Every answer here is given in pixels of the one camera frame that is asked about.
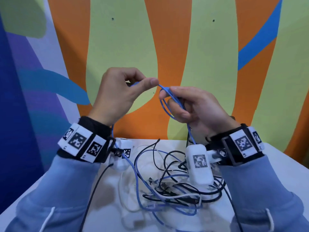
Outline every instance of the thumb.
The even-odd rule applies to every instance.
[[[201,92],[203,91],[196,87],[182,86],[171,86],[170,90],[176,97],[181,97],[191,102],[197,101],[202,94]]]
[[[159,80],[154,77],[149,77],[141,80],[138,84],[130,87],[133,98],[137,99],[143,92],[159,85]]]

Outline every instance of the blue wall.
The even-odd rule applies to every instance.
[[[0,213],[44,174],[0,18]]]

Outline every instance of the white drawstring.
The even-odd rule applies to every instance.
[[[48,223],[49,219],[52,217],[53,213],[55,211],[55,207],[52,207],[49,215],[47,216],[47,218],[45,219],[45,221],[43,222],[43,225],[41,226],[41,229],[39,232],[43,232],[43,230],[45,229],[46,224]]]
[[[268,208],[266,208],[266,212],[267,212],[267,216],[268,216],[269,223],[270,223],[269,232],[273,232],[275,230],[275,224],[273,222],[272,216],[271,216],[270,211],[269,211]]]

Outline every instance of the black wrist strap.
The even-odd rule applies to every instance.
[[[256,154],[249,156],[247,158],[244,158],[242,156],[239,149],[235,145],[234,141],[229,136],[230,134],[237,132],[239,130],[243,130],[245,132],[250,142],[253,144],[254,148],[257,150]],[[241,126],[236,129],[232,129],[227,132],[220,133],[220,134],[217,134],[211,137],[211,141],[207,145],[207,149],[219,150],[219,152],[223,151],[225,153],[225,155],[222,156],[222,161],[219,162],[219,164],[221,165],[238,166],[238,165],[247,163],[251,160],[255,160],[257,158],[264,156],[264,154],[261,151],[258,151],[259,148],[257,147],[248,129],[248,126],[246,124],[241,124]]]
[[[93,141],[95,135],[98,135],[102,137],[103,139],[107,140],[107,142],[103,145],[101,148],[100,152],[98,153],[98,156],[96,157],[94,162],[99,162],[99,163],[104,163],[110,153],[111,148],[115,144],[115,139],[110,137],[111,135],[111,128],[108,127],[107,125],[104,125],[98,121],[95,121],[87,116],[82,116],[79,119],[78,124],[80,126],[83,126],[87,130],[93,132],[93,134],[90,136],[90,138],[87,140],[87,142],[84,144],[84,146],[80,149],[79,153],[76,156],[71,155],[70,153],[66,152],[63,149],[59,149],[57,151],[57,155],[62,157],[62,158],[67,158],[67,159],[75,159],[79,161],[84,161],[81,159],[81,156],[83,153],[86,151],[86,149],[89,147],[90,143]]]

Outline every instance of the orange wall stripe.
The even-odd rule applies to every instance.
[[[235,0],[238,25],[238,51],[257,34],[279,0]]]
[[[232,116],[251,125],[275,48],[276,38],[237,73],[237,87]]]
[[[284,151],[299,163],[303,162],[309,148],[309,91],[306,95],[292,138]]]
[[[48,0],[48,3],[69,78],[87,91],[90,0]],[[77,106],[81,116],[88,115],[92,107]]]
[[[192,0],[145,0],[163,86],[180,86],[189,43]],[[115,135],[167,139],[169,116],[154,97],[115,125]]]

